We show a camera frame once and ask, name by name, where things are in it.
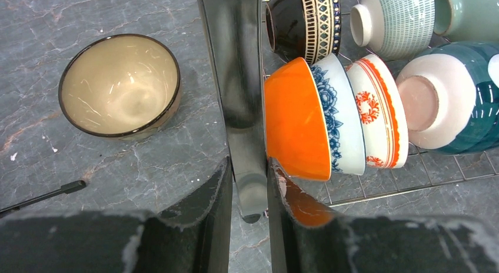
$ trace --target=white bowl with red pattern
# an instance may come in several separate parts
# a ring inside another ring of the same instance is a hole
[[[390,70],[374,54],[347,68],[365,140],[366,162],[375,168],[400,168],[407,160],[409,136],[404,107]]]

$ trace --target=ceramic bowl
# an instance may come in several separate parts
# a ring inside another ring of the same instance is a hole
[[[455,42],[423,52],[397,78],[409,141],[443,154],[499,146],[499,44]]]
[[[331,153],[321,101],[303,58],[274,72],[264,85],[267,155],[291,176],[326,181]]]
[[[364,136],[347,73],[334,54],[314,64],[311,70],[324,109],[332,171],[362,175],[365,171]]]
[[[362,0],[350,13],[355,43],[384,59],[412,58],[430,44],[434,0]]]
[[[313,64],[340,50],[340,0],[270,0],[265,17],[271,49],[285,62]]]
[[[437,35],[451,41],[499,42],[499,0],[435,0]]]
[[[106,138],[152,135],[176,113],[180,96],[180,70],[172,52],[136,34],[87,46],[59,82],[59,104],[70,123]]]
[[[347,68],[365,139],[367,165],[400,168],[409,139],[404,107],[395,80],[381,58],[369,54]]]

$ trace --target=gray marble countertop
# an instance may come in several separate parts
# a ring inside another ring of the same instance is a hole
[[[0,205],[82,178],[88,187],[32,209],[160,211],[228,153],[196,0],[0,0]],[[151,36],[175,54],[183,94],[168,127],[142,142],[96,138],[61,114],[69,60],[102,37]]]
[[[342,0],[349,8],[357,0]],[[367,54],[343,20],[341,53]],[[175,203],[227,155],[211,65],[196,0],[0,0],[0,208],[83,179],[88,187],[30,209],[150,209]],[[137,33],[168,46],[180,65],[181,106],[168,126],[142,142],[110,141],[74,128],[62,115],[62,71],[83,47],[109,35]],[[267,73],[282,62],[265,41]],[[342,62],[348,64],[347,58]],[[394,74],[404,62],[390,62]],[[326,183],[300,181],[323,202],[496,173],[499,152],[463,157],[424,154],[403,169],[369,169]],[[343,205],[351,215],[470,214],[499,225],[499,179],[478,179]],[[234,191],[229,272],[271,272],[268,220],[242,221]]]

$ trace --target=orange bowl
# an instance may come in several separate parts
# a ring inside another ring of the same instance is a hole
[[[327,181],[331,151],[319,93],[303,58],[274,72],[266,81],[267,155],[291,176]]]

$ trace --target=blue floral bowl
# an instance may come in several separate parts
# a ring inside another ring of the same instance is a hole
[[[362,175],[365,144],[354,93],[347,73],[334,54],[311,67],[322,102],[331,147],[331,170]]]

